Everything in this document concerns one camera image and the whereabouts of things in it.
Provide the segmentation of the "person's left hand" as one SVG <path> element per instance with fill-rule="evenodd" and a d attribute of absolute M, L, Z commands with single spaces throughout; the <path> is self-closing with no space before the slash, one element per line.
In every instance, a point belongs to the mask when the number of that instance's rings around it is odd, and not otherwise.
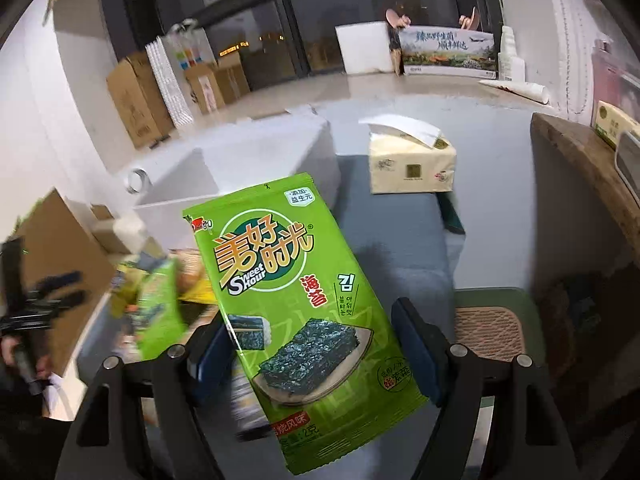
<path fill-rule="evenodd" d="M 19 336 L 3 336 L 1 356 L 4 364 L 25 380 L 45 380 L 51 376 L 52 360 L 45 336 L 35 336 L 27 342 Z"/>

